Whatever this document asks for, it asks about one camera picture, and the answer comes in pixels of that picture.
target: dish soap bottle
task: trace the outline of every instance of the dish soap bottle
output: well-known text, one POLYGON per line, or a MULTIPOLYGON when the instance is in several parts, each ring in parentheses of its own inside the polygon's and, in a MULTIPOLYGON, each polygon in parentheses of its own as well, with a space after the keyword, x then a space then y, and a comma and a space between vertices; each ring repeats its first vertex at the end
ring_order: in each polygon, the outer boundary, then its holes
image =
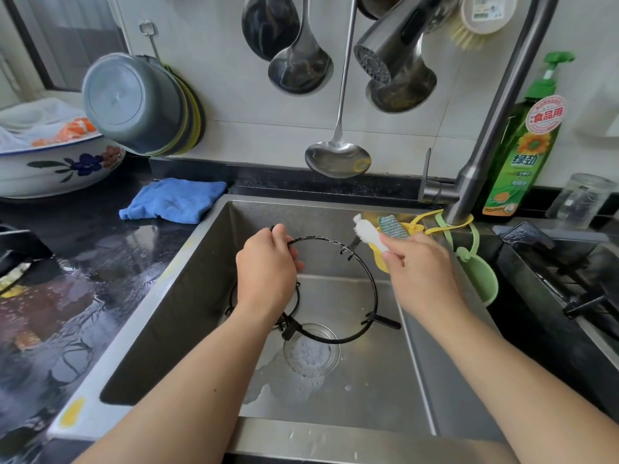
POLYGON ((552 76, 559 63, 575 58, 571 52, 546 55, 546 74, 530 85, 524 101, 514 105, 473 209, 476 218, 509 221, 533 187, 555 144, 566 110, 565 99, 555 94, 552 76))

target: glass jar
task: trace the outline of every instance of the glass jar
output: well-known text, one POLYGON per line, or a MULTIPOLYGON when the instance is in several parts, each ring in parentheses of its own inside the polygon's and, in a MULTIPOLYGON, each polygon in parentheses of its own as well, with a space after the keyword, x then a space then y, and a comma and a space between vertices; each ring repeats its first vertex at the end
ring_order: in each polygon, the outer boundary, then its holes
POLYGON ((581 172, 572 174, 546 218, 559 220, 562 226, 585 229, 616 188, 612 180, 581 172))

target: sink drain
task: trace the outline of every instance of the sink drain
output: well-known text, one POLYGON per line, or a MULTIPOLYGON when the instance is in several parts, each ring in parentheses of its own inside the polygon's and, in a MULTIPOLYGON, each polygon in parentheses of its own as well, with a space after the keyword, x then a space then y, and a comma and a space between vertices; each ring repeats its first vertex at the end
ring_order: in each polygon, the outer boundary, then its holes
MULTIPOLYGON (((337 339, 331 330, 320 324, 305 324, 303 329, 322 338, 337 339)), ((295 335, 283 344, 283 357, 295 373, 316 378, 333 371, 340 358, 340 346, 320 343, 295 332, 295 335)))

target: wet countertop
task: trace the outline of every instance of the wet countertop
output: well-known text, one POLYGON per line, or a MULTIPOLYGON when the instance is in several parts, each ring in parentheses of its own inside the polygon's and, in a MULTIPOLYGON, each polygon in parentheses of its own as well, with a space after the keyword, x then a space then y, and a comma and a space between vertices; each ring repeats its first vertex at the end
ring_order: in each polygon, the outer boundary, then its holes
POLYGON ((152 179, 146 160, 128 158, 87 189, 0 201, 2 223, 56 255, 0 297, 0 463, 65 463, 88 446, 46 443, 44 429, 194 229, 118 218, 152 179))

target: dish brush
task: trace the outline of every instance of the dish brush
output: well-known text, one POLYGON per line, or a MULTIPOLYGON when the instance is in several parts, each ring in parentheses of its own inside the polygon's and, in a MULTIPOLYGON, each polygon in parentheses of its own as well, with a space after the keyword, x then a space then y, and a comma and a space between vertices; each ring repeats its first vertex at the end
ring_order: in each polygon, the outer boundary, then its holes
POLYGON ((381 231, 387 236, 396 237, 398 239, 408 239, 408 231, 404 229, 404 226, 393 216, 378 217, 378 225, 381 227, 381 231))
POLYGON ((460 13, 450 21, 451 40, 464 50, 479 50, 491 34, 514 17, 518 0, 460 0, 460 13))
POLYGON ((381 242, 380 233, 367 219, 361 217, 361 213, 353 218, 355 222, 355 233, 359 239, 366 244, 373 244, 381 252, 387 252, 389 248, 381 242))

